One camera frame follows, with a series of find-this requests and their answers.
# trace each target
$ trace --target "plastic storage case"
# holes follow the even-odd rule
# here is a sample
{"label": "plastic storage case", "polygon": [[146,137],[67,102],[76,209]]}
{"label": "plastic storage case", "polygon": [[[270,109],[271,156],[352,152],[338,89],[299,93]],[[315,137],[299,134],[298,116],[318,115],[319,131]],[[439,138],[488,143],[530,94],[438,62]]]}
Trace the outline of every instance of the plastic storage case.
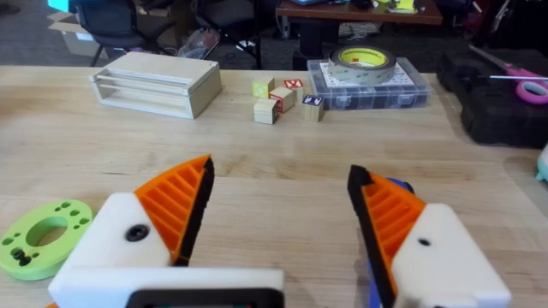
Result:
{"label": "plastic storage case", "polygon": [[422,107],[432,94],[430,85],[407,58],[396,61],[414,86],[328,87],[319,64],[327,60],[310,60],[308,73],[314,95],[324,98],[325,110],[368,110]]}
{"label": "plastic storage case", "polygon": [[[546,76],[548,60],[536,50],[488,50],[506,62]],[[478,143],[542,149],[548,141],[548,105],[523,102],[513,80],[487,79],[504,72],[472,51],[444,53],[438,63],[441,85],[462,105],[461,120]]]}

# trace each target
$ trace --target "pink scissors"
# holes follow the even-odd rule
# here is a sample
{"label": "pink scissors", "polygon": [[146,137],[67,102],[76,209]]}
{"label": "pink scissors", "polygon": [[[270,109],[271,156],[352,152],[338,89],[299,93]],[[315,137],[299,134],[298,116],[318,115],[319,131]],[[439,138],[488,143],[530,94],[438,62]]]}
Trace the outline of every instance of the pink scissors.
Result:
{"label": "pink scissors", "polygon": [[[504,62],[503,60],[486,53],[485,51],[473,46],[470,49],[478,55],[489,60],[493,64],[503,69],[508,76],[514,77],[543,77],[538,74],[529,72],[526,69],[518,68],[512,63]],[[530,104],[548,104],[548,82],[542,80],[519,80],[516,78],[517,88],[515,93],[517,96]]]}

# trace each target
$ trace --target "wooden table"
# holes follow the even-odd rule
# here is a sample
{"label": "wooden table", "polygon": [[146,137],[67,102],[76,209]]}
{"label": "wooden table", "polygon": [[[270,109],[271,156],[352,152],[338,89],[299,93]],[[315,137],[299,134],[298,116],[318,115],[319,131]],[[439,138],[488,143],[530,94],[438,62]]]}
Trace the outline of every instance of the wooden table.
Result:
{"label": "wooden table", "polygon": [[[251,80],[223,71],[224,90],[195,121],[99,105],[94,68],[0,67],[0,232],[61,198],[98,210],[160,172],[211,153],[217,178],[192,266],[281,268],[287,307],[364,307],[369,285],[358,220],[346,192],[350,164],[410,182],[426,201],[451,204],[514,295],[548,306],[548,213],[535,181],[539,151],[476,145],[459,103],[440,89],[413,110],[297,108],[253,122]],[[0,273],[1,306],[43,307],[49,280]]]}
{"label": "wooden table", "polygon": [[425,25],[440,25],[442,16],[433,0],[421,0],[424,11],[417,14],[395,14],[387,10],[385,3],[379,3],[377,8],[358,9],[352,3],[346,4],[313,4],[302,6],[283,0],[277,9],[277,14],[288,17],[331,19],[340,21],[384,21]]}

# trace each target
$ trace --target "wooden box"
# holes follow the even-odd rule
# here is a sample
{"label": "wooden box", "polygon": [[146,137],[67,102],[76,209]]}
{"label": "wooden box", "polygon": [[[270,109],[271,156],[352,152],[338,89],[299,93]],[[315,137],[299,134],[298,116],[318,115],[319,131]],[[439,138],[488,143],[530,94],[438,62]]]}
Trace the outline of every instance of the wooden box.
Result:
{"label": "wooden box", "polygon": [[90,76],[101,104],[195,119],[221,92],[217,62],[129,52]]}

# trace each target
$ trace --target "clear plastic organizer box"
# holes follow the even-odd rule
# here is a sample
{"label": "clear plastic organizer box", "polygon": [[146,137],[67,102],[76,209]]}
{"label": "clear plastic organizer box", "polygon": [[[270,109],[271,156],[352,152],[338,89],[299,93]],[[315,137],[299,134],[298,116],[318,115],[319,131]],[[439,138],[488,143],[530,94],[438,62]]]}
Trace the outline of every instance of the clear plastic organizer box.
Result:
{"label": "clear plastic organizer box", "polygon": [[407,74],[406,82],[376,86],[329,87],[320,68],[327,60],[309,60],[307,63],[314,95],[324,98],[325,110],[368,110],[414,108],[426,105],[432,88],[420,77],[407,58],[397,58],[397,63]]}

